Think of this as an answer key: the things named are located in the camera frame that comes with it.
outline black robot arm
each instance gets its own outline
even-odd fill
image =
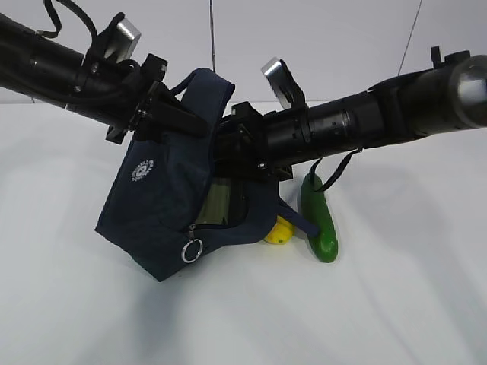
[[[166,129],[195,138],[207,133],[205,121],[162,82],[166,61],[129,59],[140,33],[123,14],[100,34],[88,28],[93,43],[82,55],[46,38],[59,25],[34,32],[0,14],[0,86],[105,123],[116,143],[127,131],[155,141]],[[311,108],[286,64],[273,59],[263,71],[284,110],[263,116],[249,103],[235,105],[218,131],[216,175],[290,179],[296,163],[486,127],[487,56],[464,51],[443,60],[435,47],[431,58],[432,69]]]
[[[431,49],[432,69],[383,81],[362,93],[308,108],[282,60],[263,72],[284,110],[261,116],[234,106],[222,127],[217,163],[222,176],[275,173],[308,160],[487,126],[487,56]]]
[[[206,134],[205,121],[162,83],[165,60],[149,55],[139,65],[129,59],[140,33],[124,14],[94,36],[86,55],[45,33],[0,14],[0,86],[107,124],[107,139],[118,144],[127,131],[155,140],[163,129]]]

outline zipper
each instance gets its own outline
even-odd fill
[[[199,216],[199,213],[201,212],[202,206],[205,203],[206,196],[208,196],[210,188],[212,187],[213,173],[215,172],[215,163],[213,162],[213,147],[215,146],[215,138],[216,138],[216,135],[218,133],[218,127],[220,126],[220,124],[221,124],[221,119],[219,119],[215,123],[215,126],[214,126],[213,131],[212,131],[212,135],[211,135],[210,141],[209,141],[210,148],[209,148],[209,152],[208,152],[208,161],[210,162],[210,177],[211,178],[208,179],[208,181],[206,182],[205,188],[203,189],[203,192],[201,194],[202,197],[201,197],[200,201],[198,202],[198,206],[199,206],[198,211],[194,214],[194,216],[189,221],[189,222],[191,222],[189,225],[190,227],[196,226],[195,225],[196,219],[198,219],[198,216]]]
[[[190,224],[188,228],[188,237],[192,241],[195,239],[195,229],[196,229],[196,224]]]

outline white circular emblem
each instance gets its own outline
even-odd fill
[[[132,181],[140,181],[144,179],[154,167],[153,160],[147,160],[140,163],[132,173]]]

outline green cucumber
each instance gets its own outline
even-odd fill
[[[329,213],[324,192],[315,192],[322,186],[320,178],[307,174],[301,186],[301,213],[303,216],[320,228],[320,234],[316,237],[308,236],[311,249],[321,262],[333,262],[338,255],[338,239],[335,226]]]

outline yellow toy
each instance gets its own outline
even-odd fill
[[[294,236],[294,226],[282,217],[277,217],[277,223],[264,239],[273,245],[285,245]]]

